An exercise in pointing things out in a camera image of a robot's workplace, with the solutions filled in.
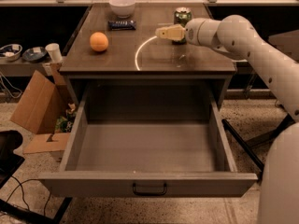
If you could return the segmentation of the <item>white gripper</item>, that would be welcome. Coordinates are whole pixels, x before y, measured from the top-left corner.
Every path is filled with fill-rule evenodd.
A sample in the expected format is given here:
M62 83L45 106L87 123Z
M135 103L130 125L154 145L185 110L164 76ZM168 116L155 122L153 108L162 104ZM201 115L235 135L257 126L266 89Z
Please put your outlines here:
M180 41L184 37L186 41L195 46L217 47L221 42L217 31L219 21L205 18L190 20L185 29L180 24L157 28L155 35L159 38Z

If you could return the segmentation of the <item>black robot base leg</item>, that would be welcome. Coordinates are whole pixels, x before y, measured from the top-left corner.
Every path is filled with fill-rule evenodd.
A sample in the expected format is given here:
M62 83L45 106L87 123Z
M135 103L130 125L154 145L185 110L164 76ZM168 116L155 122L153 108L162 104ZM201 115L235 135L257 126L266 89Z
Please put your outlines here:
M290 115L287 115L284 120L281 121L280 124L276 127L276 129L267 133L260 134L245 141L227 119L223 119L221 122L224 129L232 135L232 137L240 146L242 146L244 151L249 155L251 160L260 169L261 172L263 171L264 164L253 152L253 149L266 142L274 141L285 129L295 123L292 117Z

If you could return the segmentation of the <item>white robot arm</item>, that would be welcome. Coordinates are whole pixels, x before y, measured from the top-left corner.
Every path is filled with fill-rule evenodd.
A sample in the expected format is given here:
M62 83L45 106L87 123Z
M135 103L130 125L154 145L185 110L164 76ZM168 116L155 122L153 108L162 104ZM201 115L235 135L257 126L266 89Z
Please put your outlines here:
M246 60L294 124L282 131L270 147L260 192L257 224L299 224L299 63L269 45L244 17L221 21L196 18L181 26L158 28L164 39L184 38L235 60Z

